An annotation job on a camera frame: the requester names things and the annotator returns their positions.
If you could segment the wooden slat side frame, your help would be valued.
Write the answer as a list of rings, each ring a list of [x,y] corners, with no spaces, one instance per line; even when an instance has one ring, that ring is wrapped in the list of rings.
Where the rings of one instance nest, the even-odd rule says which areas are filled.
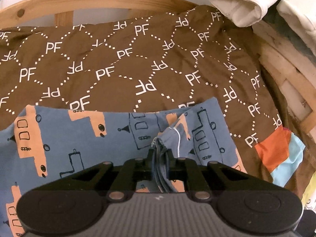
[[[281,89],[300,128],[315,139],[315,65],[266,22],[252,29],[261,64]]]

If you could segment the blue car-print pants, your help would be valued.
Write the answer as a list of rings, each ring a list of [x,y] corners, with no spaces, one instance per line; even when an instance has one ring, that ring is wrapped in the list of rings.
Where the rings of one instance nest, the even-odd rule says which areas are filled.
[[[150,148],[244,170],[216,98],[152,113],[26,106],[1,131],[1,236],[23,234],[16,203],[27,191],[105,161],[145,158]]]

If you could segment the brown patterned bedspread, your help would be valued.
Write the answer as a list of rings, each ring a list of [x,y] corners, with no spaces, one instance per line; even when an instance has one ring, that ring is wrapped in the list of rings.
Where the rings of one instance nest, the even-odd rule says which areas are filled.
[[[187,108],[215,97],[245,170],[291,155],[287,102],[252,29],[205,5],[105,24],[1,29],[1,129],[27,105],[104,112]]]

